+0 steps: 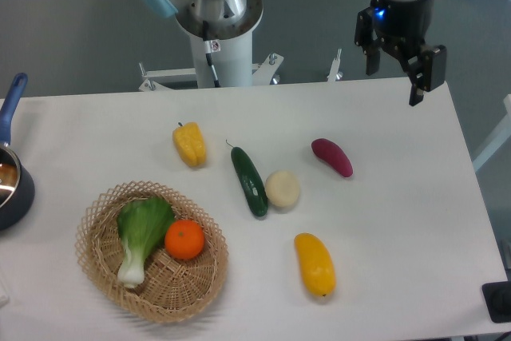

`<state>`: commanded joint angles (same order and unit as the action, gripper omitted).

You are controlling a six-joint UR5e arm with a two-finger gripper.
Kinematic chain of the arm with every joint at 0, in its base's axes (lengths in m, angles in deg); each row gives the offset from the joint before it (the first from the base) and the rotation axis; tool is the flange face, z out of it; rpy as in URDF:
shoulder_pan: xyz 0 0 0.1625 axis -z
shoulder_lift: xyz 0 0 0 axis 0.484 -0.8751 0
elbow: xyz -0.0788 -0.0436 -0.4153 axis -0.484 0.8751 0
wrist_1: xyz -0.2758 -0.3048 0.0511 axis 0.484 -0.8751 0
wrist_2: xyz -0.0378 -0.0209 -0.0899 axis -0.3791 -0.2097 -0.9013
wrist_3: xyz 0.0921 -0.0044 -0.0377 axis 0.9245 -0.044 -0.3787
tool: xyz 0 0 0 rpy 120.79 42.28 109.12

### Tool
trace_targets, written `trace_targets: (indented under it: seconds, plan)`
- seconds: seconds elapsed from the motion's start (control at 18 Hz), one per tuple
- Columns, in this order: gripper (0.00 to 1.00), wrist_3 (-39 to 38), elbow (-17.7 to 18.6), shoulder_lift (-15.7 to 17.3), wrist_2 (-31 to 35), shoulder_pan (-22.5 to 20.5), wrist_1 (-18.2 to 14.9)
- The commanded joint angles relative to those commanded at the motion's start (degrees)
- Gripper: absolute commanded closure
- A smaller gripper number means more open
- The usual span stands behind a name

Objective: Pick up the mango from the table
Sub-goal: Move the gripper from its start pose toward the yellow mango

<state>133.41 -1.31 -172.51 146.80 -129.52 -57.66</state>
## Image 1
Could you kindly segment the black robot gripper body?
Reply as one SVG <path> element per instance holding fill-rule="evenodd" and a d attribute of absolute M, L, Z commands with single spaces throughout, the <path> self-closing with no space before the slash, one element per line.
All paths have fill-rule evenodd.
<path fill-rule="evenodd" d="M 426 44 L 426 32 L 433 16 L 434 0 L 398 2 L 379 0 L 373 27 L 382 50 L 396 59 L 405 73 Z"/>

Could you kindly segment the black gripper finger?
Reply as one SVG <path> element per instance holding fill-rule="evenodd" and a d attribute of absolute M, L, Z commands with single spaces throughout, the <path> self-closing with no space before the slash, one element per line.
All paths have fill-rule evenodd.
<path fill-rule="evenodd" d="M 410 65 L 411 82 L 409 105 L 416 106 L 428 93 L 445 82 L 446 47 L 422 46 L 415 63 Z"/>
<path fill-rule="evenodd" d="M 367 7 L 357 15 L 355 45 L 362 49 L 366 58 L 366 75 L 378 72 L 380 66 L 380 38 L 377 32 L 377 14 L 374 7 Z"/>

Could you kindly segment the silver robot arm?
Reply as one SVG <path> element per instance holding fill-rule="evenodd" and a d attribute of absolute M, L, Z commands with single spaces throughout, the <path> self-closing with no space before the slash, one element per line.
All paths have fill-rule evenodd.
<path fill-rule="evenodd" d="M 354 43 L 366 57 L 366 74 L 378 72 L 380 53 L 396 59 L 410 80 L 411 106 L 446 79 L 446 47 L 426 43 L 433 8 L 434 0 L 370 0 L 356 19 Z"/>

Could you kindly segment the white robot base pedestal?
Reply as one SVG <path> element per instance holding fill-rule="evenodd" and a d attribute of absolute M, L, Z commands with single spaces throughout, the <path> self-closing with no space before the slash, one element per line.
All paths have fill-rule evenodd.
<path fill-rule="evenodd" d="M 262 0 L 143 0 L 188 35 L 201 89 L 252 85 L 252 34 Z"/>

